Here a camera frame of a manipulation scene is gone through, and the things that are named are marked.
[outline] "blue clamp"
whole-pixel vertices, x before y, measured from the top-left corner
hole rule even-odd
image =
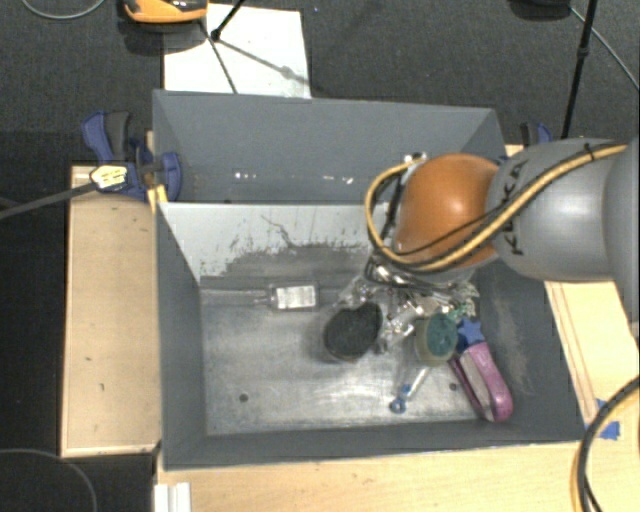
[[[522,144],[524,147],[535,146],[537,144],[547,144],[553,140],[551,130],[539,122],[525,122],[520,124],[522,134]]]
[[[146,201],[148,187],[143,177],[153,173],[154,181],[162,177],[161,184],[167,189],[169,201],[175,201],[182,186],[178,155],[164,153],[159,162],[154,162],[153,154],[144,142],[128,138],[128,121],[128,112],[94,112],[81,125],[85,144],[96,154],[100,165],[117,162],[127,168],[127,186],[118,190],[118,194]]]

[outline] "white strip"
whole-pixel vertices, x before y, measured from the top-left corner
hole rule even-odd
[[[154,512],[191,512],[191,484],[181,482],[175,487],[157,484],[153,489]]]

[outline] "wooden board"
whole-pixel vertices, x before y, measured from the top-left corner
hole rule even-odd
[[[546,283],[583,416],[638,375],[638,349],[612,282]]]
[[[91,168],[74,168],[72,184]],[[64,457],[151,451],[160,376],[148,205],[97,192],[71,201],[61,425]]]
[[[615,452],[608,447],[607,457],[598,461],[595,492],[605,510],[632,510],[640,497],[639,472],[634,469],[637,437],[627,436],[625,444],[618,441],[613,448]],[[160,473],[159,479],[170,485],[190,482],[194,512],[570,511],[569,472],[575,451],[575,443],[563,443]]]

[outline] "orange object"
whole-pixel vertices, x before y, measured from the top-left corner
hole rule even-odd
[[[125,3],[124,9],[135,21],[140,23],[182,23],[197,20],[207,15],[208,2],[197,2],[193,9],[179,9],[167,0],[136,0],[137,9],[130,9]]]
[[[463,242],[480,222],[433,246],[418,250],[485,213],[489,185],[498,166],[485,158],[451,153],[428,160],[409,177],[400,201],[395,251],[412,262],[441,255]],[[480,249],[460,267],[480,263],[494,254]]]

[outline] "white paper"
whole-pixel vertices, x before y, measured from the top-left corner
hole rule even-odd
[[[230,5],[209,4],[208,30],[216,28]],[[302,19],[297,11],[241,7],[215,43],[172,52],[176,37],[165,36],[164,87],[171,91],[233,93],[310,98]]]

